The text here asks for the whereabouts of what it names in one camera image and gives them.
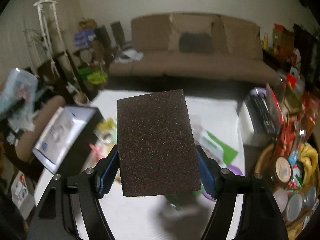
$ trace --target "sofa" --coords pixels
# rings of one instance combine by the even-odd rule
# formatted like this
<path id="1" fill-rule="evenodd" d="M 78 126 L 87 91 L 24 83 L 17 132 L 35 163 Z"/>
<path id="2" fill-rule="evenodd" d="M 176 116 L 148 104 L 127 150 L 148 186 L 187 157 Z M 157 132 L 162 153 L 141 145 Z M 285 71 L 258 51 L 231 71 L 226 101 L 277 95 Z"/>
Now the sofa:
<path id="1" fill-rule="evenodd" d="M 237 80 L 271 86 L 279 82 L 276 71 L 263 62 L 260 27 L 255 23 L 217 14 L 168 13 L 133 19 L 131 28 L 132 47 L 144 57 L 112 62 L 111 76 Z M 207 33 L 212 52 L 181 52 L 183 33 Z"/>

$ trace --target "beige wall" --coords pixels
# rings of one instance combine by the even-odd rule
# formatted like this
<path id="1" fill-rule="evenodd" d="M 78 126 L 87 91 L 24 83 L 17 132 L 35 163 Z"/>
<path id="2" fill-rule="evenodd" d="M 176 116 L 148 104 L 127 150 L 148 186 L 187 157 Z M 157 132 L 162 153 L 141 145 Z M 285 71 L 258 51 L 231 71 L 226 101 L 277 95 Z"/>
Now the beige wall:
<path id="1" fill-rule="evenodd" d="M 44 53 L 37 55 L 34 45 L 28 48 L 24 34 L 27 29 L 40 31 L 37 9 L 33 6 L 36 1 L 38 0 L 11 0 L 0 15 L 0 83 L 6 79 L 12 68 L 39 66 L 46 59 Z M 63 39 L 67 49 L 73 52 L 73 36 L 83 17 L 79 0 L 55 1 L 58 2 L 57 15 Z M 51 35 L 54 44 L 59 44 L 57 32 Z"/>
<path id="2" fill-rule="evenodd" d="M 261 26 L 262 35 L 271 35 L 274 23 L 288 29 L 294 22 L 303 24 L 312 33 L 317 25 L 311 11 L 298 0 L 80 0 L 80 6 L 85 17 L 105 24 L 110 36 L 109 24 L 120 20 L 127 40 L 131 39 L 132 18 L 173 11 L 219 13 L 251 20 Z"/>

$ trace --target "banana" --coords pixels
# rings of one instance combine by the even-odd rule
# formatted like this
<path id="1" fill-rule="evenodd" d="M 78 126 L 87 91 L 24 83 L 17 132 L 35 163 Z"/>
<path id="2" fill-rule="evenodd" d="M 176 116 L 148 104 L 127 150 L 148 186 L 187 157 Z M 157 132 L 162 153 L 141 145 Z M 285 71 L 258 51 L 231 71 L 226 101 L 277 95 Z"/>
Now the banana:
<path id="1" fill-rule="evenodd" d="M 312 175 L 312 165 L 311 161 L 308 157 L 301 157 L 299 160 L 303 163 L 303 168 L 304 168 L 304 177 L 303 177 L 303 185 L 306 185 Z"/>
<path id="2" fill-rule="evenodd" d="M 312 170 L 310 176 L 316 171 L 318 165 L 318 152 L 311 145 L 305 144 L 300 152 L 301 158 L 308 157 L 311 160 Z"/>

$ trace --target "abrasive surface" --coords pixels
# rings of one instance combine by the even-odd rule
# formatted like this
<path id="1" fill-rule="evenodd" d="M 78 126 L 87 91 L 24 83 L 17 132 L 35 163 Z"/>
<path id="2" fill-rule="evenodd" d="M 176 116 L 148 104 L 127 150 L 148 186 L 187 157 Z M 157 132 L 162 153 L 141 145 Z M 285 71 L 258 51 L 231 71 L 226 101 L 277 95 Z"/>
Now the abrasive surface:
<path id="1" fill-rule="evenodd" d="M 118 100 L 117 140 L 124 196 L 201 189 L 183 90 Z"/>

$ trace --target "metal bolt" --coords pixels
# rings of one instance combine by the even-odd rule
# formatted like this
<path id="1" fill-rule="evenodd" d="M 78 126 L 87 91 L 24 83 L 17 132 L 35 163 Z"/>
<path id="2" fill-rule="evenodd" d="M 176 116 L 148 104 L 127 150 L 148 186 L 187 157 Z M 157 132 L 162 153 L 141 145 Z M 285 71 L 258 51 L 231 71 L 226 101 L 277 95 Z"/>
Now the metal bolt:
<path id="1" fill-rule="evenodd" d="M 255 174 L 254 174 L 254 177 L 255 177 L 256 179 L 262 179 L 262 176 L 261 176 L 259 173 L 255 173 Z"/>
<path id="2" fill-rule="evenodd" d="M 221 173 L 224 174 L 224 175 L 227 175 L 227 174 L 230 173 L 230 171 L 227 168 L 222 168 L 221 169 Z"/>
<path id="3" fill-rule="evenodd" d="M 55 174 L 54 176 L 53 176 L 53 179 L 54 180 L 58 180 L 58 179 L 60 179 L 61 178 L 61 175 L 59 174 L 59 173 L 57 173 L 57 174 Z"/>
<path id="4" fill-rule="evenodd" d="M 91 174 L 91 173 L 93 173 L 94 172 L 94 168 L 87 168 L 86 170 L 85 170 L 85 173 L 86 174 Z"/>

